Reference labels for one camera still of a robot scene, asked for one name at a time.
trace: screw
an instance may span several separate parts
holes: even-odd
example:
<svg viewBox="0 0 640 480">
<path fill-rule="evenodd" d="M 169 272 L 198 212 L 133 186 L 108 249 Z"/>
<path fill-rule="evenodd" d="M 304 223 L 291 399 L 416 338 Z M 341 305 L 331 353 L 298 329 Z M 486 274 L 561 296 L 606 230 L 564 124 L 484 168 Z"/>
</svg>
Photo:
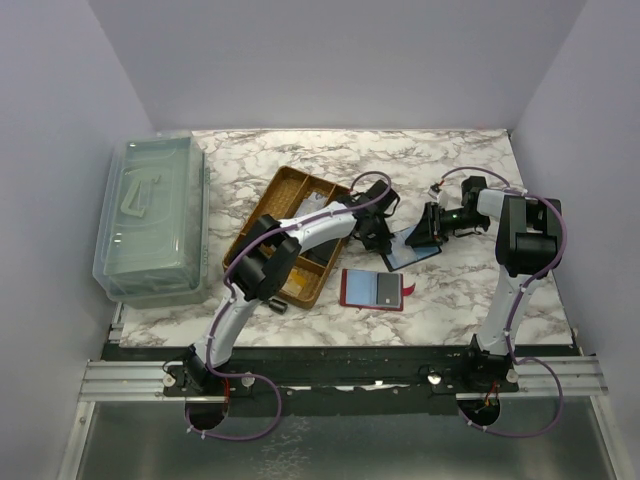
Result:
<svg viewBox="0 0 640 480">
<path fill-rule="evenodd" d="M 518 372 L 516 372 L 513 368 L 510 368 L 507 372 L 506 380 L 509 383 L 517 383 L 518 382 Z"/>
<path fill-rule="evenodd" d="M 173 387 L 176 384 L 176 379 L 168 373 L 162 378 L 162 384 L 167 387 Z"/>
<path fill-rule="evenodd" d="M 256 383 L 256 379 L 253 377 L 242 377 L 242 385 L 246 388 L 250 388 L 254 383 Z"/>
</svg>

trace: red wire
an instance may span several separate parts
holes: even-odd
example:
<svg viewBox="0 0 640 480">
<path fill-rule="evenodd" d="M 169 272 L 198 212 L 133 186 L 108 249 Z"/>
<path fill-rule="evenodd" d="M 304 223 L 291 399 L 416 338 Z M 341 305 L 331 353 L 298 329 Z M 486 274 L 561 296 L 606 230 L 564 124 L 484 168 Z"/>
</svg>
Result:
<svg viewBox="0 0 640 480">
<path fill-rule="evenodd" d="M 498 387 L 498 383 L 494 380 L 493 384 L 491 385 L 491 390 L 489 390 L 489 393 L 487 393 L 487 395 L 484 397 L 484 404 L 487 405 L 487 402 L 489 401 L 489 396 L 493 393 L 493 391 Z"/>
<path fill-rule="evenodd" d="M 224 403 L 229 403 L 229 397 L 231 396 L 231 385 L 229 379 L 224 379 Z"/>
</svg>

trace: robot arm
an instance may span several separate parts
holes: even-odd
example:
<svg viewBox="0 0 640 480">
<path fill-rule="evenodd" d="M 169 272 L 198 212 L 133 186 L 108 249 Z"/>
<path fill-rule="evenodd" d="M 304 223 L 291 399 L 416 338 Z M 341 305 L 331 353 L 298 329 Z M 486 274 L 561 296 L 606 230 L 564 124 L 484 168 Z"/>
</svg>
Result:
<svg viewBox="0 0 640 480">
<path fill-rule="evenodd" d="M 291 272 L 291 269 L 294 266 L 296 257 L 301 253 L 304 253 L 305 251 L 313 247 L 316 247 L 324 242 L 327 242 L 329 240 L 348 237 L 353 231 L 357 222 L 354 214 L 349 212 L 340 213 L 336 215 L 329 215 L 324 218 L 320 218 L 318 220 L 314 220 L 306 224 L 304 224 L 304 221 L 312 217 L 317 217 L 320 214 L 325 212 L 334 212 L 337 210 L 344 210 L 344 208 L 345 208 L 345 205 L 338 202 L 332 202 L 331 204 L 329 204 L 324 209 L 318 212 L 310 213 L 309 215 L 305 215 L 303 217 L 297 217 L 297 218 L 292 218 L 288 220 L 282 220 L 281 222 L 276 222 L 276 223 L 279 223 L 279 228 L 300 225 L 300 228 L 292 230 L 288 234 L 284 234 L 288 237 L 284 241 L 292 245 L 292 247 L 286 250 L 286 256 L 288 258 L 280 259 L 280 260 L 283 260 L 284 268 L 280 268 L 277 271 L 272 270 L 270 274 L 272 277 L 271 280 L 266 277 L 262 279 L 262 282 L 265 282 L 265 281 L 275 282 L 275 284 L 273 284 L 268 289 L 268 291 L 265 291 L 266 289 L 259 288 L 257 292 L 247 295 L 247 292 L 245 292 L 248 286 L 247 280 L 242 280 L 238 278 L 237 281 L 234 281 L 231 283 L 231 288 L 233 289 L 233 293 L 229 291 L 225 294 L 222 302 L 220 303 L 220 306 L 218 307 L 215 314 L 213 315 L 212 322 L 218 319 L 219 315 L 221 315 L 222 313 L 222 315 L 218 319 L 218 324 L 215 329 L 214 338 L 212 339 L 213 342 L 212 342 L 209 360 L 210 360 L 210 364 L 213 367 L 222 365 L 223 363 L 226 363 L 227 360 L 229 360 L 229 358 L 231 357 L 231 352 L 233 349 L 233 345 L 235 344 L 236 338 L 238 338 L 238 335 L 244 328 L 245 324 L 247 323 L 247 320 L 253 314 L 256 307 L 262 301 L 268 300 L 270 297 L 275 295 L 275 293 L 277 293 L 280 290 L 280 288 L 282 288 L 282 286 L 287 280 L 287 277 L 289 276 L 289 273 Z M 259 222 L 260 221 L 264 222 L 265 221 L 264 217 L 260 219 Z M 254 232 L 254 234 L 252 235 L 251 232 L 253 230 L 254 228 L 252 228 L 252 230 L 249 232 L 249 235 L 247 236 L 247 238 L 251 238 L 251 239 L 257 238 L 256 237 L 257 233 Z M 259 254 L 258 255 L 259 257 L 264 256 L 262 252 L 257 252 L 257 253 Z M 248 266 L 248 268 L 246 268 L 245 270 L 250 273 L 253 273 L 254 276 L 255 276 L 255 269 L 258 268 L 258 263 L 262 263 L 263 264 L 262 268 L 264 269 L 265 266 L 268 267 L 268 263 L 270 261 L 266 258 L 258 258 L 258 259 L 256 259 L 255 257 L 254 258 L 248 257 L 248 258 L 249 258 L 249 261 L 245 263 L 251 263 L 251 265 Z M 211 325 L 207 328 L 207 331 L 210 331 L 210 330 L 211 330 Z M 207 340 L 208 338 L 205 336 L 195 343 L 196 354 L 202 359 L 203 362 L 206 360 Z"/>
<path fill-rule="evenodd" d="M 550 202 L 560 211 L 558 200 Z M 474 336 L 472 348 L 478 352 L 478 358 L 505 359 L 509 353 L 505 323 L 516 301 L 516 293 L 525 280 L 547 266 L 558 252 L 562 230 L 555 215 L 541 203 L 491 190 L 484 177 L 472 176 L 462 182 L 462 207 L 445 210 L 437 203 L 427 203 L 420 223 L 406 244 L 439 246 L 447 242 L 450 235 L 467 235 L 461 233 L 465 230 L 482 228 L 487 231 L 490 217 L 499 220 L 496 260 L 500 264 L 500 277 L 489 313 Z M 539 284 L 540 280 L 535 280 L 523 292 L 511 323 L 512 338 L 515 338 L 527 304 Z"/>
<path fill-rule="evenodd" d="M 260 217 L 247 233 L 244 241 L 232 252 L 235 259 L 252 242 L 257 241 L 273 230 L 273 234 L 241 258 L 231 275 L 231 289 L 223 298 L 213 315 L 207 332 L 195 344 L 195 353 L 203 363 L 207 361 L 207 344 L 211 341 L 209 365 L 217 367 L 226 363 L 236 338 L 244 328 L 256 307 L 274 296 L 284 286 L 301 253 L 327 241 L 345 238 L 354 231 L 360 237 L 367 250 L 390 251 L 390 234 L 375 226 L 383 225 L 383 213 L 398 201 L 398 195 L 379 180 L 367 192 L 357 196 L 339 197 L 322 210 L 301 217 L 276 221 L 270 215 Z M 380 198 L 372 205 L 372 199 Z M 265 245 L 274 251 L 267 256 L 260 246 Z"/>
</svg>

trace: metal floor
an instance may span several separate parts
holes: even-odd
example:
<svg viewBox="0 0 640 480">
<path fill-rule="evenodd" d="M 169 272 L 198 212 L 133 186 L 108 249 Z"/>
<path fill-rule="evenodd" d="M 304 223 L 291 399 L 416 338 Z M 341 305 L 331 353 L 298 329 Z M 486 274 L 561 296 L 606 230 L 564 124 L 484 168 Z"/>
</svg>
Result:
<svg viewBox="0 0 640 480">
<path fill-rule="evenodd" d="M 503 401 L 497 427 L 531 431 L 553 399 Z M 257 431 L 268 419 L 229 419 L 224 431 Z M 493 437 L 458 417 L 423 414 L 286 417 L 258 441 L 186 434 L 183 406 L 96 406 L 83 480 L 609 480 L 614 474 L 588 398 L 568 399 L 560 426 L 528 440 Z"/>
</svg>

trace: card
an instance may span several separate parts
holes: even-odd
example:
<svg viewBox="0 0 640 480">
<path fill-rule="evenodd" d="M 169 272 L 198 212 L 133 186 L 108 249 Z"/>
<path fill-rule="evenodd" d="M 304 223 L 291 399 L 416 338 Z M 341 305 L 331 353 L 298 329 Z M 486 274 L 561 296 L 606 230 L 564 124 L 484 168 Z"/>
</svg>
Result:
<svg viewBox="0 0 640 480">
<path fill-rule="evenodd" d="M 402 275 L 344 269 L 340 305 L 402 311 L 404 308 Z"/>
<path fill-rule="evenodd" d="M 380 254 L 390 272 L 442 253 L 440 247 L 413 248 L 405 245 L 404 241 L 415 228 L 416 226 L 414 225 L 394 233 L 391 239 L 391 253 L 389 255 Z"/>
</svg>

